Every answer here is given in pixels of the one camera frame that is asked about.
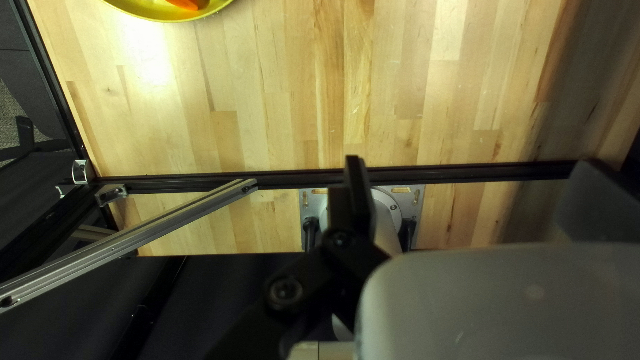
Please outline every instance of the wood grain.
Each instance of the wood grain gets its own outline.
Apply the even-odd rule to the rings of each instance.
[[[103,176],[599,156],[640,125],[633,0],[237,0],[180,24],[29,0]],[[425,189],[421,248],[557,238],[561,181]],[[123,227],[197,194],[135,195]],[[143,255],[300,250],[296,190],[252,194]]]

